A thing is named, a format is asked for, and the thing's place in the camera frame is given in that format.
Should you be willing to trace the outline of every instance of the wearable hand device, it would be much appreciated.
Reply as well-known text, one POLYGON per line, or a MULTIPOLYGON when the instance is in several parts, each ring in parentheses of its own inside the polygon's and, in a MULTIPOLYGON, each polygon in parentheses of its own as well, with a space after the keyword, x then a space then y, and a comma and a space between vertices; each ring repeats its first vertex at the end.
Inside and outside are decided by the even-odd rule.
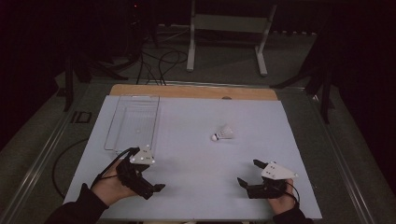
POLYGON ((239 185, 247 190, 247 196, 250 199, 274 199, 288 194, 296 202, 299 201, 293 195, 286 192, 288 185, 286 179, 297 177, 297 174, 274 162, 264 163, 254 160, 253 163, 262 168, 262 184, 249 185, 245 180, 239 177, 237 178, 239 185))
POLYGON ((129 149, 121 152, 121 154, 93 180, 92 187, 102 179, 102 176, 117 160, 119 160, 124 154, 128 153, 116 168, 117 178, 120 180, 121 184, 133 190, 136 194, 142 196, 146 200, 149 199, 154 192, 160 192, 165 187, 165 184, 156 184, 153 186, 143 178, 142 172, 148 169, 149 165, 131 163, 131 157, 135 156, 139 151, 139 147, 130 147, 129 149))

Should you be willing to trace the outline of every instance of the white table surface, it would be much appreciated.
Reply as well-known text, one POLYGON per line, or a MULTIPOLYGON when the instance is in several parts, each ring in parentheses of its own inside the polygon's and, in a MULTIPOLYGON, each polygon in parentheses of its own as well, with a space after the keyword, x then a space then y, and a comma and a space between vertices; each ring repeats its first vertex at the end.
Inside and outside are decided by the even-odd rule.
MULTIPOLYGON (((75 201, 82 183, 94 178, 114 155, 104 150, 119 96, 107 96, 81 157, 65 203, 75 201)), ((237 177, 260 184, 261 169, 253 160, 276 161, 299 175, 294 186, 307 217, 321 218, 299 149, 281 102, 161 98, 153 153, 155 163, 143 177, 165 184, 149 200, 123 199, 102 218, 128 220, 265 220, 272 218, 267 201, 249 199, 237 177), (213 142, 224 124, 234 139, 213 142)))

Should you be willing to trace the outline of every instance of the hand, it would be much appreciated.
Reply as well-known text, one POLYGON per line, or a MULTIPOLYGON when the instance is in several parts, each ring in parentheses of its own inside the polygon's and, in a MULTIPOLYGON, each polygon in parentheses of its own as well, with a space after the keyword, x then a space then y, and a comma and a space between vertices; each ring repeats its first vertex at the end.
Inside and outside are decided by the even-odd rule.
POLYGON ((96 196, 98 196, 102 202, 107 204, 107 206, 116 203, 120 199, 137 195, 131 189, 123 186, 120 180, 116 177, 116 167, 121 161, 122 160, 118 160, 116 163, 114 163, 114 165, 112 165, 103 175, 104 178, 100 179, 92 187, 92 192, 96 194, 96 196))
MULTIPOLYGON (((286 182, 288 183, 286 186, 286 192, 293 195, 293 180, 287 179, 286 182)), ((268 199, 268 203, 271 205, 275 215, 279 215, 293 208, 295 201, 289 195, 284 194, 277 199, 268 199)))

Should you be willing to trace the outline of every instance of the cable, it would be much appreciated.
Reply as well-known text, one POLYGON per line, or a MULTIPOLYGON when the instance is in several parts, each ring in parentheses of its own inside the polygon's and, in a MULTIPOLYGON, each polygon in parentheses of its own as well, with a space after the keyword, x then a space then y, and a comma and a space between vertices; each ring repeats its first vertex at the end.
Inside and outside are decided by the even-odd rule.
POLYGON ((188 59, 188 56, 187 56, 187 53, 182 52, 182 51, 177 50, 177 49, 173 49, 173 48, 160 48, 160 49, 170 49, 171 51, 166 52, 166 53, 163 54, 160 58, 158 58, 158 57, 156 57, 156 56, 153 56, 153 55, 151 55, 151 54, 149 54, 149 53, 146 53, 146 52, 144 52, 144 51, 142 51, 142 53, 148 55, 149 57, 151 57, 151 58, 153 58, 153 59, 157 59, 157 60, 158 60, 158 69, 159 69, 159 72, 160 72, 160 83, 161 83, 161 85, 163 84, 163 85, 166 86, 166 82, 165 82, 165 79, 164 79, 164 75, 165 75, 166 73, 168 73, 172 68, 174 68, 178 63, 184 63, 184 62, 186 62, 187 59, 188 59), (174 62, 167 61, 167 60, 164 59, 165 56, 167 56, 167 55, 169 55, 169 54, 171 54, 171 53, 177 53, 177 60, 174 61, 174 62), (183 54, 183 55, 184 55, 184 59, 183 59, 183 60, 180 60, 180 54, 183 54), (166 69, 166 71, 163 72, 163 70, 161 69, 161 64, 162 64, 162 63, 170 63, 170 64, 172 64, 172 65, 171 65, 168 69, 166 69))
POLYGON ((84 138, 82 140, 77 141, 76 143, 70 145, 69 147, 65 148, 64 151, 61 152, 61 154, 59 154, 59 156, 56 158, 55 162, 52 165, 52 172, 51 172, 51 176, 52 176, 52 184, 53 187, 55 187, 56 192, 58 192, 58 194, 64 199, 65 195, 59 190, 59 187, 55 181, 55 170, 56 170, 56 165, 58 164, 59 159, 64 155, 65 152, 67 152, 70 148, 75 147, 78 144, 81 144, 83 142, 88 141, 88 138, 84 138))
POLYGON ((297 193, 297 199, 291 194, 292 198, 294 199, 294 201, 296 201, 297 203, 300 203, 300 194, 298 193, 297 188, 295 188, 292 184, 286 182, 286 184, 290 185, 292 188, 294 188, 294 190, 297 193))
POLYGON ((101 177, 99 180, 103 180, 103 179, 109 179, 109 178, 113 178, 116 177, 118 175, 110 175, 110 176, 106 176, 106 177, 101 177))
POLYGON ((143 69, 143 51, 140 52, 140 68, 139 68, 139 74, 137 74, 137 79, 136 79, 136 85, 139 84, 139 79, 140 76, 142 75, 142 69, 143 69))
POLYGON ((114 165, 114 163, 116 163, 125 153, 130 152, 130 151, 133 150, 133 149, 135 149, 135 148, 134 148, 134 147, 130 147, 130 148, 128 148, 128 149, 122 151, 122 152, 120 153, 120 155, 118 155, 118 156, 116 157, 116 159, 114 159, 114 160, 105 168, 105 170, 103 170, 102 173, 100 173, 100 174, 93 180, 92 185, 91 185, 91 188, 92 188, 99 180, 101 180, 101 179, 106 179, 106 177, 103 177, 103 175, 108 171, 108 169, 110 169, 110 167, 111 167, 112 165, 114 165))
POLYGON ((148 85, 149 84, 149 81, 150 81, 150 76, 149 75, 151 75, 152 76, 152 78, 154 79, 154 81, 155 81, 155 83, 157 84, 157 86, 159 86, 160 84, 158 84, 158 81, 157 81, 157 78, 155 78, 155 76, 154 76, 154 74, 152 74, 152 72, 151 72, 151 66, 148 64, 148 63, 144 63, 143 62, 143 64, 146 66, 146 68, 148 69, 148 81, 146 82, 146 85, 148 85))

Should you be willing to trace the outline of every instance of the metal rail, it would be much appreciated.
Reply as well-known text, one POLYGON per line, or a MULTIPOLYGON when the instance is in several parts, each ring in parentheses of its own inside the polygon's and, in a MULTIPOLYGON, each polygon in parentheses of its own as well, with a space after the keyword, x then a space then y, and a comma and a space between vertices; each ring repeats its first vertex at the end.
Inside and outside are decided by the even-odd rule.
MULTIPOLYGON (((309 99, 310 104, 312 105, 315 114, 317 115, 318 119, 322 120, 322 116, 320 115, 318 109, 318 97, 313 97, 309 99)), ((332 134, 332 128, 330 124, 325 124, 324 122, 320 123, 323 130, 325 131, 328 139, 330 140, 331 146, 331 153, 334 157, 335 164, 338 168, 340 176, 343 178, 344 183, 346 185, 346 190, 349 193, 350 199, 355 206, 357 211, 358 217, 361 220, 361 223, 365 224, 375 224, 375 219, 370 211, 369 206, 367 205, 366 201, 363 198, 361 193, 361 189, 356 182, 352 172, 347 165, 347 161, 344 158, 344 155, 335 140, 334 135, 332 134)))
POLYGON ((8 204, 6 210, 0 216, 0 223, 2 224, 14 223, 16 218, 18 217, 18 214, 22 210, 30 193, 35 187, 38 178, 41 176, 45 166, 50 160, 50 156, 57 147, 59 140, 61 139, 64 133, 64 129, 68 121, 72 117, 74 109, 76 108, 76 106, 78 105, 79 101, 81 100, 82 96, 86 91, 85 86, 81 86, 81 88, 83 90, 78 91, 76 101, 73 104, 71 104, 68 112, 64 112, 62 117, 59 119, 53 132, 49 136, 49 139, 47 140, 46 144, 41 149, 37 158, 29 168, 25 177, 23 178, 19 188, 16 190, 14 197, 8 204))

